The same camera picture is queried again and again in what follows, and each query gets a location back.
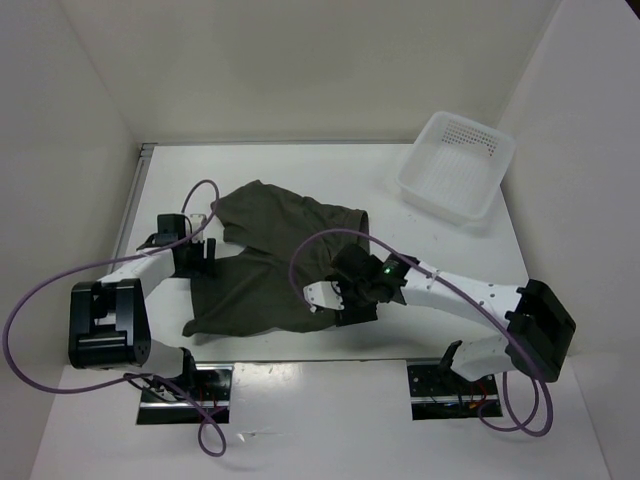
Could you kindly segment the white plastic basket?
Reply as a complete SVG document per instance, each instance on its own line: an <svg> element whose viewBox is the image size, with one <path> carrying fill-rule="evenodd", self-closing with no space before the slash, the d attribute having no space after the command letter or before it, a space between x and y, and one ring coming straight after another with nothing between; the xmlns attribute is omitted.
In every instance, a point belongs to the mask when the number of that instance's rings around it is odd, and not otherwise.
<svg viewBox="0 0 640 480"><path fill-rule="evenodd" d="M409 148L396 175L403 201L452 224L484 219L516 151L510 136L439 111Z"/></svg>

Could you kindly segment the olive green shorts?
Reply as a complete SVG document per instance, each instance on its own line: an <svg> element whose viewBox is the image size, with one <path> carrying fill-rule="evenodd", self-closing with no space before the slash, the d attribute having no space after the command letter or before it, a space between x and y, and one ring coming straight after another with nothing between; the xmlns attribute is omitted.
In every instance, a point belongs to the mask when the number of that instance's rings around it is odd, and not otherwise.
<svg viewBox="0 0 640 480"><path fill-rule="evenodd" d="M366 211L255 180L221 198L217 217L224 241L244 249L217 260L213 276L192 280L193 317L183 336L308 333L334 326L333 311L312 313L297 294L329 275L346 245L368 245L356 235L369 231Z"/></svg>

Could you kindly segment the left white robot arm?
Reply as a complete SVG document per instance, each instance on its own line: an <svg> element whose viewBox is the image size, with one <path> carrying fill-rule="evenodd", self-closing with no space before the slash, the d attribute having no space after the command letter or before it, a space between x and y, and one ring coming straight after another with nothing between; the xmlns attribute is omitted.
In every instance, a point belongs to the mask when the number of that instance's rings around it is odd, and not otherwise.
<svg viewBox="0 0 640 480"><path fill-rule="evenodd" d="M204 214L161 214L152 233L112 273L71 292L68 357L77 369L115 369L164 378L175 398L196 394L200 376L191 352L152 338L146 299L171 278L214 272L216 240L204 238Z"/></svg>

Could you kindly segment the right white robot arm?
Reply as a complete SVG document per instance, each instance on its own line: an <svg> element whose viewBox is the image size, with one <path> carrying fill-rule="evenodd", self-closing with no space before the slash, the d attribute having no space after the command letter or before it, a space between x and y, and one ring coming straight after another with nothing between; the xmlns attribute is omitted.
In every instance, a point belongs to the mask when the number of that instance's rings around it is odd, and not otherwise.
<svg viewBox="0 0 640 480"><path fill-rule="evenodd" d="M380 260L356 244L332 262L333 274L309 285L314 307L333 310L338 325L373 321L382 303L428 307L484 325L493 335L454 341L441 359L440 385L460 393L490 374L517 370L545 383L558 380L576 323L552 289L531 279L501 285L436 270L415 257Z"/></svg>

